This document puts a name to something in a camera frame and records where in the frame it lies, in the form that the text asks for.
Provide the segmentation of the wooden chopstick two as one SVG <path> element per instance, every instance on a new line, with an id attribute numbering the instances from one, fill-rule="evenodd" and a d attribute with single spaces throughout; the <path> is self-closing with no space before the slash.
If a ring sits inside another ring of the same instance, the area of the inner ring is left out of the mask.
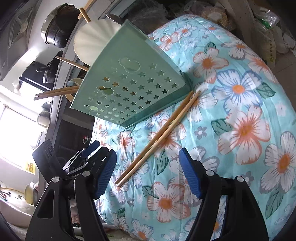
<path id="1" fill-rule="evenodd" d="M 201 91 L 198 90 L 197 92 L 193 93 L 191 96 L 189 102 L 186 104 L 186 106 L 181 110 L 179 115 L 171 122 L 170 126 L 165 130 L 163 135 L 153 144 L 153 146 L 150 148 L 150 150 L 144 155 L 144 157 L 133 167 L 133 169 L 120 181 L 120 183 L 117 185 L 118 187 L 121 187 L 125 181 L 127 181 L 141 166 L 142 164 L 148 159 L 148 157 L 157 150 L 159 145 L 167 138 L 167 136 L 175 129 L 175 127 L 179 124 L 179 122 L 182 120 L 184 115 L 187 113 L 187 111 L 191 108 L 191 106 L 194 104 L 194 102 L 198 99 Z"/>

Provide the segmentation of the black cooking pot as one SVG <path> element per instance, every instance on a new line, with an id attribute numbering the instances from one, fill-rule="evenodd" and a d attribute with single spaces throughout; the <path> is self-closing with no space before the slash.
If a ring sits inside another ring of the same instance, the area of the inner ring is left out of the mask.
<path id="1" fill-rule="evenodd" d="M 79 14 L 79 9 L 72 4 L 62 4 L 53 9 L 41 28 L 41 38 L 45 44 L 65 48 L 78 23 Z"/>

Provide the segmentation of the mint green utensil holder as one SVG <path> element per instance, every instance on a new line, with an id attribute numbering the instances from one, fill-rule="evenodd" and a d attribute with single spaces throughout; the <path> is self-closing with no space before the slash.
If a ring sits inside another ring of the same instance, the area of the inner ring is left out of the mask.
<path id="1" fill-rule="evenodd" d="M 89 68 L 70 108 L 128 128 L 191 90 L 173 60 L 126 21 Z"/>

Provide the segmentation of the wooden chopstick four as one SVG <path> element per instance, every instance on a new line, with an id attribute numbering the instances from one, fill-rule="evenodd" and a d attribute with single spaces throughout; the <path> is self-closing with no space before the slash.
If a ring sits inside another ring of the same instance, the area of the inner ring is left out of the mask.
<path id="1" fill-rule="evenodd" d="M 76 93 L 77 91 L 78 91 L 78 89 L 64 90 L 64 91 L 59 91 L 59 92 L 54 92 L 54 93 L 47 91 L 47 92 L 44 92 L 42 95 L 35 96 L 34 100 L 45 99 L 48 97 L 61 96 L 64 94 L 72 94 L 72 93 Z"/>

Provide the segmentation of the steel spoon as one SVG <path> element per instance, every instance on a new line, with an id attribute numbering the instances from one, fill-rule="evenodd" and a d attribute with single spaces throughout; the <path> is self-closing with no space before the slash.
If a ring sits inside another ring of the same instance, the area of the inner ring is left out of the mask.
<path id="1" fill-rule="evenodd" d="M 111 19 L 112 21 L 118 23 L 119 25 L 123 25 L 123 23 L 125 22 L 121 17 L 116 16 L 114 14 L 106 14 L 105 16 Z"/>

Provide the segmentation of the wooden chopstick three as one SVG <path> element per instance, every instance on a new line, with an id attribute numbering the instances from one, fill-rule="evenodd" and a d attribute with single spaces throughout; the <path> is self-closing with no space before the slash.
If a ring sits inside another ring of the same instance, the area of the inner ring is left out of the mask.
<path id="1" fill-rule="evenodd" d="M 43 93 L 35 94 L 35 97 L 43 96 L 43 95 L 47 95 L 47 94 L 52 94 L 52 93 L 57 93 L 57 92 L 62 92 L 62 91 L 66 91 L 66 90 L 74 90 L 74 89 L 78 90 L 78 88 L 79 88 L 79 86 L 59 88 L 59 89 L 50 90 L 50 91 L 46 91 L 46 92 L 43 92 Z"/>

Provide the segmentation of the floral blue tablecloth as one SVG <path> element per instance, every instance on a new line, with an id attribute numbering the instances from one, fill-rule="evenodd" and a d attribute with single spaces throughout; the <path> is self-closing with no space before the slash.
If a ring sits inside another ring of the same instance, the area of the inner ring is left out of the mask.
<path id="1" fill-rule="evenodd" d="M 219 176 L 244 178 L 274 239 L 295 209 L 295 110 L 264 61 L 204 18 L 180 16 L 150 33 L 189 75 L 199 98 L 161 147 L 121 187 L 116 179 L 177 108 L 129 130 L 97 118 L 92 139 L 117 152 L 98 214 L 141 240 L 185 240 L 200 208 L 179 150 Z"/>

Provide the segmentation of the wooden chopstick one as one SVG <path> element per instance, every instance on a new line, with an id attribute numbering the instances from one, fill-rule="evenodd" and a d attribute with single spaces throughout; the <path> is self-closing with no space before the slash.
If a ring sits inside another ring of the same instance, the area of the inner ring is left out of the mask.
<path id="1" fill-rule="evenodd" d="M 150 140 L 150 142 L 146 145 L 146 147 L 140 152 L 140 154 L 134 159 L 134 161 L 125 169 L 125 171 L 116 179 L 115 184 L 118 185 L 120 181 L 133 169 L 133 167 L 144 157 L 144 155 L 150 150 L 153 144 L 163 135 L 165 130 L 170 126 L 171 122 L 179 115 L 181 110 L 186 106 L 189 102 L 191 96 L 193 95 L 193 91 L 191 91 L 187 97 L 182 101 L 179 107 L 173 112 L 173 114 L 169 117 L 166 123 L 161 127 L 161 129 L 156 133 L 156 135 Z"/>

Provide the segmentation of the white plastic rice paddle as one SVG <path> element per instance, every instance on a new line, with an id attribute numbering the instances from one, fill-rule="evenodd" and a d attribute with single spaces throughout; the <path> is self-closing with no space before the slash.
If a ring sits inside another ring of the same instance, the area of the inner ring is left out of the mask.
<path id="1" fill-rule="evenodd" d="M 121 25 L 109 20 L 91 21 L 82 26 L 74 36 L 74 52 L 85 64 L 91 66 Z"/>

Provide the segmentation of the thick wooden stick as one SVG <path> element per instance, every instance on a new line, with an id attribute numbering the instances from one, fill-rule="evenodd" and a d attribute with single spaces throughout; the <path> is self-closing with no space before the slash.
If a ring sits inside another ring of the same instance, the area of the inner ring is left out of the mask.
<path id="1" fill-rule="evenodd" d="M 95 20 L 95 15 L 93 10 L 91 9 L 91 7 L 93 6 L 93 4 L 96 2 L 96 0 L 89 0 L 87 1 L 87 3 L 85 4 L 84 11 L 86 13 L 86 15 L 88 16 L 88 18 L 90 20 Z"/>

